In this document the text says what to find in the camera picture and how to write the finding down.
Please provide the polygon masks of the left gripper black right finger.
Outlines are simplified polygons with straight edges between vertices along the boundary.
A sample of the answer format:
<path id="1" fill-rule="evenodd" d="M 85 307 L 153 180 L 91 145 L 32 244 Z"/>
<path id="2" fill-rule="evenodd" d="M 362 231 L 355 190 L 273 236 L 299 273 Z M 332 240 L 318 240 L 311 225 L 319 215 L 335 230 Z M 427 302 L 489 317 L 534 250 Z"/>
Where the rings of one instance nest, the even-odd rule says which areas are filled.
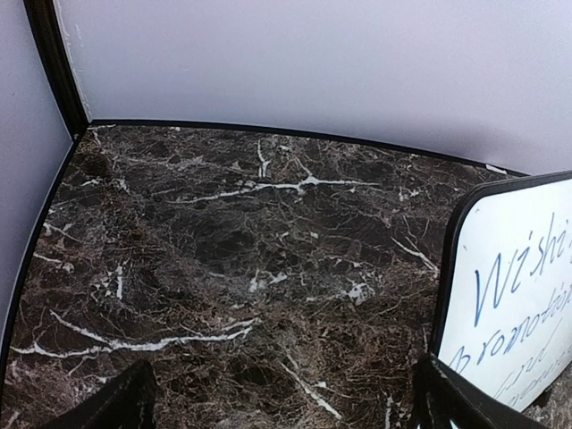
<path id="1" fill-rule="evenodd" d="M 412 428 L 541 428 L 475 387 L 435 355 L 414 365 Z"/>

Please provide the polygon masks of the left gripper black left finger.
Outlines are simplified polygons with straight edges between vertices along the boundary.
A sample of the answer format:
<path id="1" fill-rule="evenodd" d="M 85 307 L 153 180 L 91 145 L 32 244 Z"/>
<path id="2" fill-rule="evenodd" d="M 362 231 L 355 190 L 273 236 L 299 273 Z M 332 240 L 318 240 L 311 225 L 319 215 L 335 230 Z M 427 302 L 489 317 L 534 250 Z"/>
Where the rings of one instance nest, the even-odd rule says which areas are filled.
<path id="1" fill-rule="evenodd" d="M 156 389 L 153 367 L 138 360 L 77 407 L 40 428 L 156 428 Z"/>

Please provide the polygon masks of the white whiteboard with black frame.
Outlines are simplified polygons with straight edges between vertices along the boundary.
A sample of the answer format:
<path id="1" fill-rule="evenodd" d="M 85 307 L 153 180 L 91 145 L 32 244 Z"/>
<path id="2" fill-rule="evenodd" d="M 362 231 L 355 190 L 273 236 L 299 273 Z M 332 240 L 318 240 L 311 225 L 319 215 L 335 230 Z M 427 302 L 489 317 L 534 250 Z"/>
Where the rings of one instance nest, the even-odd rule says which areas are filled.
<path id="1" fill-rule="evenodd" d="M 484 184 L 458 202 L 429 349 L 517 411 L 570 364 L 569 172 Z"/>

